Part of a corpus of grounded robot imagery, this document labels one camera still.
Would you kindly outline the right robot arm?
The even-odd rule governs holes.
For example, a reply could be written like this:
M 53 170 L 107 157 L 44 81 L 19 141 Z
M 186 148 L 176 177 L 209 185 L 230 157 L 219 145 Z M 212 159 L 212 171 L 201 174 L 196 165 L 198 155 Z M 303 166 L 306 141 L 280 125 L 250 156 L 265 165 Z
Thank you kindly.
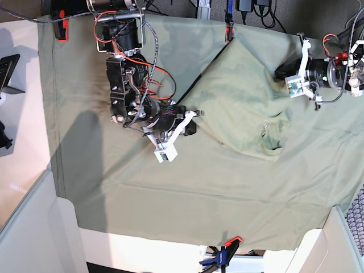
M 110 84 L 111 120 L 148 137 L 156 148 L 164 148 L 179 135 L 196 133 L 195 117 L 202 111 L 179 106 L 173 95 L 161 96 L 151 90 L 155 71 L 170 73 L 157 66 L 159 43 L 149 63 L 141 54 L 144 29 L 151 25 L 136 1 L 87 1 L 94 15 L 94 37 L 100 53 L 109 54 L 106 74 Z

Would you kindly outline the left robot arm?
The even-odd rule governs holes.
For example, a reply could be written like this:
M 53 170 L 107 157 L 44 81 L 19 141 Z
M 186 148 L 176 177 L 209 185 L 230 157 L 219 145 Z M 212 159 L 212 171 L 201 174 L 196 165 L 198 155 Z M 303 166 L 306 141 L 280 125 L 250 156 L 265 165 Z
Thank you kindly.
M 310 40 L 302 32 L 297 33 L 301 57 L 275 70 L 275 77 L 285 81 L 291 98 L 306 96 L 318 111 L 323 104 L 337 102 L 343 94 L 363 95 L 363 34 L 353 40 L 355 29 L 363 24 L 363 18 L 359 17 L 362 14 L 361 7 L 350 28 L 322 38 L 323 59 L 313 57 Z

